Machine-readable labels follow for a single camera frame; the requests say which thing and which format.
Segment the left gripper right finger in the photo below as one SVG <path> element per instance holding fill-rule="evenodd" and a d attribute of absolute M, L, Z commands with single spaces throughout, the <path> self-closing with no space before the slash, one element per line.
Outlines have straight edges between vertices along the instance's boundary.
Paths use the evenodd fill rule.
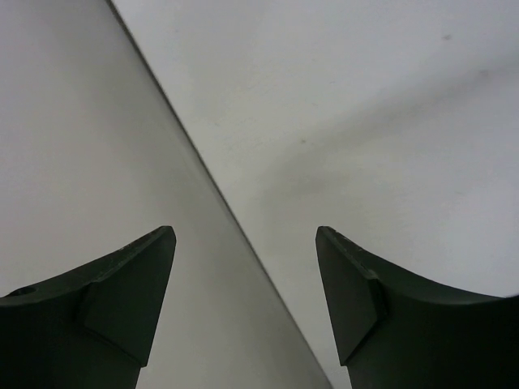
<path fill-rule="evenodd" d="M 317 259 L 354 388 L 515 388 L 518 299 L 437 283 L 321 226 Z"/>

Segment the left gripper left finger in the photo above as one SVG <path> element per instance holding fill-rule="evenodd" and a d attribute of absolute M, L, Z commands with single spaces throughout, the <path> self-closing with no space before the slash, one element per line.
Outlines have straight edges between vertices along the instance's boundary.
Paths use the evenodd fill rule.
<path fill-rule="evenodd" d="M 1 299 L 3 388 L 134 388 L 148 364 L 174 261 L 161 226 Z"/>

